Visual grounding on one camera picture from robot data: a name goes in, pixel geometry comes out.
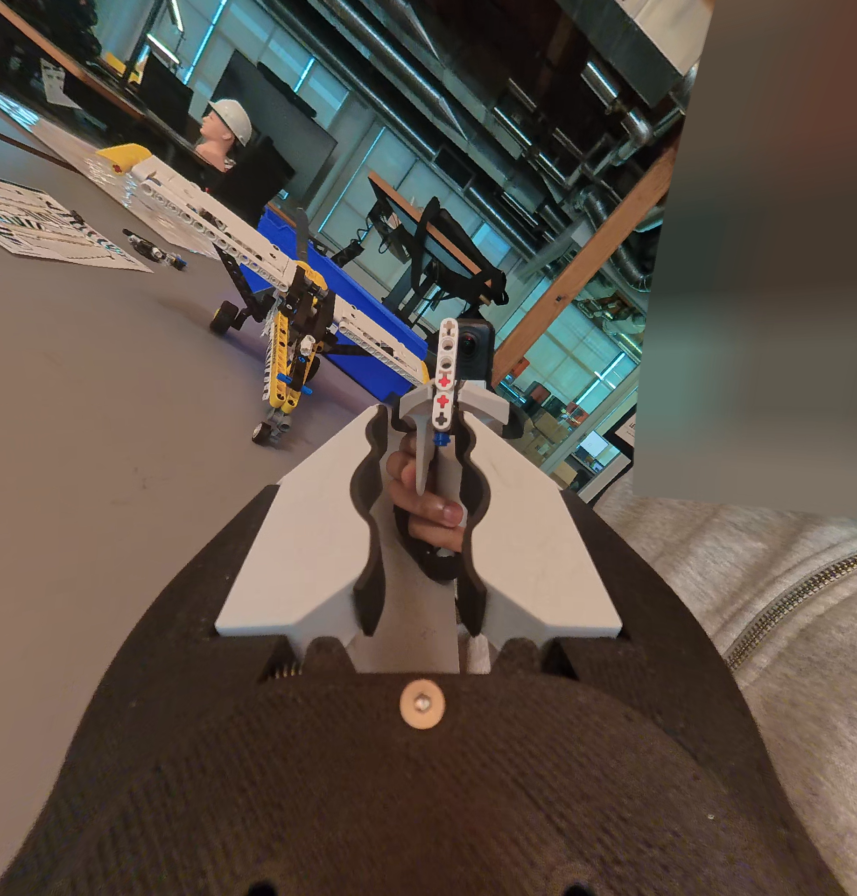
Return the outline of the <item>small black monitor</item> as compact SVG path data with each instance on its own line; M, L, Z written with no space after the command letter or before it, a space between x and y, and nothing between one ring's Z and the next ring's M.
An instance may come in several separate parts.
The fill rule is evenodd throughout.
M181 137L187 136L193 92L154 54L146 59L137 96L154 117Z

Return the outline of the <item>person's right hand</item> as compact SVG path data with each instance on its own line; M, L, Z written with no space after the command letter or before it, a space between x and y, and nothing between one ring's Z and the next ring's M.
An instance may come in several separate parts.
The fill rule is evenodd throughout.
M390 476L389 494L395 507L408 514L408 532L412 538L430 546L459 554L464 544L464 511L459 504L447 502L428 489L421 494L416 487L416 460L412 447L401 447L390 454L386 472Z

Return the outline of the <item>silver ventilation pipe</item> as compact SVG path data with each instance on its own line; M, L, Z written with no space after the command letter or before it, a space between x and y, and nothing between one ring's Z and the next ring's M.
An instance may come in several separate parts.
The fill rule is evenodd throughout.
M630 295L646 298L680 146L686 109L672 102L657 120L630 110L625 136L594 162L576 198L592 246L611 249L602 268Z

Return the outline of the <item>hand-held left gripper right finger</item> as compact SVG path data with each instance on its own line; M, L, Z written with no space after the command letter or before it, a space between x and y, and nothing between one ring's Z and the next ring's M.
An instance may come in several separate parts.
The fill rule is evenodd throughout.
M457 458L466 509L457 610L501 649L557 638L615 638L621 617L551 479L473 413L461 413Z

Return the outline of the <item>yellow lego panel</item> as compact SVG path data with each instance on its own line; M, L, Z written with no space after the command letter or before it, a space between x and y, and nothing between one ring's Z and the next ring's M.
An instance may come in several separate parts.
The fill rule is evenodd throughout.
M106 162L113 172L124 175L150 159L153 152L138 143L124 143L100 149L95 155Z

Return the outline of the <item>blue plastic bin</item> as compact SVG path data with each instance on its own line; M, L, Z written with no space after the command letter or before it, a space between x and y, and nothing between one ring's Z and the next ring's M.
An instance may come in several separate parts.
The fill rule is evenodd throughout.
M257 225L257 230L289 256L296 255L295 229L273 209L265 209ZM331 258L318 252L313 243L309 244L308 261L339 297L347 300L358 311L382 326L419 360L426 359L428 346L425 340L410 330L366 288L339 268ZM399 394L409 388L403 378L372 357L342 356L336 358L335 364L379 399L386 398L391 392Z

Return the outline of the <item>clear plastic bag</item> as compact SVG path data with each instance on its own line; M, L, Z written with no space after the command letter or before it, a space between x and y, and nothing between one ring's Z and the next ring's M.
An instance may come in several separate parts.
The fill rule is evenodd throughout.
M110 160L95 153L83 155L74 164L81 175L107 196L125 208L130 207L135 187L129 174L114 170L114 164Z

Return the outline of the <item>white paper booklet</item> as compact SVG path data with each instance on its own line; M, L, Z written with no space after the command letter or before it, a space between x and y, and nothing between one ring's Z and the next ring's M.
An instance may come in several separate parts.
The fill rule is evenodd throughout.
M47 61L45 58L41 58L40 67L45 101L50 106L81 109L82 107L68 97L65 92L66 73L64 69Z

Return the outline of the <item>yellow white lego plane model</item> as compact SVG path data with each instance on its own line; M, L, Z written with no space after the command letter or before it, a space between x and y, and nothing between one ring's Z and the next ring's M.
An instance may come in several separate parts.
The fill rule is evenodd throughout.
M311 394L313 370L325 353L372 356L412 386L429 381L425 362L338 296L308 263L309 220L298 209L296 254L289 256L214 196L151 156L131 169L139 191L168 215L197 231L215 248L244 307L225 301L211 320L224 334L245 320L264 322L268 336L263 400L268 409L252 435L275 444L290 428L290 415Z

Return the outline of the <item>printed instruction sheet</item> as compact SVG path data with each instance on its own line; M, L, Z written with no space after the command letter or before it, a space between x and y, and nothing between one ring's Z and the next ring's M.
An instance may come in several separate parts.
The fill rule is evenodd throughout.
M150 269L47 193L0 179L0 247L33 259L106 270Z

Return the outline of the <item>large black monitor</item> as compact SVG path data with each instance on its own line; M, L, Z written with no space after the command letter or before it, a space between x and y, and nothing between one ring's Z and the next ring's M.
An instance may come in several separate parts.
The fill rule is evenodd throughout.
M241 51L234 50L214 89L213 99L231 98L244 107L255 132L269 136L293 168L286 186L290 198L307 201L337 141L306 113L302 102L280 80L265 75Z

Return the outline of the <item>long wooden edged table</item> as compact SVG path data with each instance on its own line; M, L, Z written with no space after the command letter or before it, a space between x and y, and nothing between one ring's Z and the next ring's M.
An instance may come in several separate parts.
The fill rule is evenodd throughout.
M179 130L173 128L170 121L164 121L143 103L141 86L131 90L128 80L113 77L98 63L82 64L6 2L0 2L0 34L5 38L20 35L20 41L30 43L41 57L60 66L65 72L65 93L69 98L80 102L96 95L92 113L102 112L105 106L113 107L115 112L107 113L106 118L114 131L151 135L168 163L180 156L201 161L194 144L186 137L186 126L191 121L188 114Z

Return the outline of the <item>mannequin head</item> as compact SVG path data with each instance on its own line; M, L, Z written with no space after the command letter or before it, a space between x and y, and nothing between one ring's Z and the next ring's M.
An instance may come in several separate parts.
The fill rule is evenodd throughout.
M217 112L211 110L205 115L200 140L195 147L197 156L211 167L225 173L234 166L231 159L236 145L236 137Z

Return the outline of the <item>white lego beam assembly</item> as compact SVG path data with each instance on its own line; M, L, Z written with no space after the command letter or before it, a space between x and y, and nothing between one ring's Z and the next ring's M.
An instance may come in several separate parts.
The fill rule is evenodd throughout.
M437 433L447 433L453 420L457 388L457 319L445 318L438 331L431 422Z

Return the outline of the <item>wooden ceiling beam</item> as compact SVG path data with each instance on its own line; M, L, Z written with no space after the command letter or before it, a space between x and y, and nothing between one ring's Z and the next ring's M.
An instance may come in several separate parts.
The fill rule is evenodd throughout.
M505 379L650 209L666 195L680 140L677 136L669 142L658 160L502 342L494 357L492 386Z

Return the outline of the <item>grey zip hoodie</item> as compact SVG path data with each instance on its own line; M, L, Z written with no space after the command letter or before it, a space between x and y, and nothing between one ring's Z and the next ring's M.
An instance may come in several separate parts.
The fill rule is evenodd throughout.
M735 677L798 816L857 894L857 520L639 497L633 471L594 509L725 658L759 616L802 597Z

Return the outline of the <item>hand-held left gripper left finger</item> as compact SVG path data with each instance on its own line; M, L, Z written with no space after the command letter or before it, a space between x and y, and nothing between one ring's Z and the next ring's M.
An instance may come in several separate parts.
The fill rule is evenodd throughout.
M334 638L359 673L363 647L386 603L386 571L372 509L382 493L388 408L374 405L278 483L215 630L225 637L279 635L303 660Z

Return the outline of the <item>white hard hat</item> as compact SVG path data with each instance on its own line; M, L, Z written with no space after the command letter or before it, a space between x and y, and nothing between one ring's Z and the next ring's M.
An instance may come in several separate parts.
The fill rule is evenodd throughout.
M246 147L254 129L244 107L232 98L209 100L208 107L231 131L234 140L242 147Z

